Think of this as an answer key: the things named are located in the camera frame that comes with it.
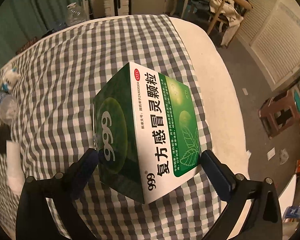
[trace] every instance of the brown plastic stool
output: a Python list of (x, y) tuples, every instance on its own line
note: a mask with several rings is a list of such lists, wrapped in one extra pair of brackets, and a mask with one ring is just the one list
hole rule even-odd
[(259, 117), (270, 139), (299, 121), (300, 110), (292, 90), (267, 99), (259, 110)]

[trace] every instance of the green curtain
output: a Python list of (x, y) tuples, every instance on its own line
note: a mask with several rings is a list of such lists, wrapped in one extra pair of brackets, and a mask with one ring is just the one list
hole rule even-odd
[(0, 6), (0, 68), (29, 40), (66, 19), (67, 5), (82, 0), (5, 0)]

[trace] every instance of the green and white box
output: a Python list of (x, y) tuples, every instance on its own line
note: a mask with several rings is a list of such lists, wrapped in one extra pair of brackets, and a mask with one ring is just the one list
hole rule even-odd
[(140, 203), (166, 195), (201, 169), (189, 88), (134, 62), (95, 96), (93, 130), (101, 182)]

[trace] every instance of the green box side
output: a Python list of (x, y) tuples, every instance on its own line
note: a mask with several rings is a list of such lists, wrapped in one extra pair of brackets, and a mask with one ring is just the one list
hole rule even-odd
[(104, 85), (95, 96), (93, 104), (96, 150), (101, 157), (105, 156), (102, 136), (104, 138), (107, 136), (102, 134), (104, 129), (101, 124), (102, 113), (108, 111), (112, 119), (112, 125), (110, 126), (110, 121), (107, 120), (107, 126), (112, 133), (113, 142), (111, 143), (110, 138), (108, 142), (114, 150), (115, 161), (112, 155), (109, 161), (100, 157), (102, 162), (98, 165), (100, 181), (119, 193), (144, 203), (133, 119), (129, 63)]
[(159, 73), (166, 109), (173, 173), (180, 177), (198, 165), (200, 142), (189, 88)]

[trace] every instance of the gingham bedsheet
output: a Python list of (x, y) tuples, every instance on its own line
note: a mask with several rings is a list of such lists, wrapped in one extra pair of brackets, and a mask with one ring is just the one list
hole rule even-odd
[[(138, 15), (88, 22), (39, 41), (11, 62), (22, 75), (13, 90), (20, 116), (11, 134), (20, 142), (26, 177), (51, 178), (93, 147), (92, 99), (128, 61), (189, 86), (201, 148), (212, 148), (197, 78), (170, 19)], [(0, 223), (15, 230), (18, 197), (5, 173), (0, 156)], [(51, 199), (48, 204), (59, 231), (68, 236)], [(101, 184), (96, 170), (74, 205), (98, 239), (201, 239), (220, 211), (203, 171), (141, 205)]]

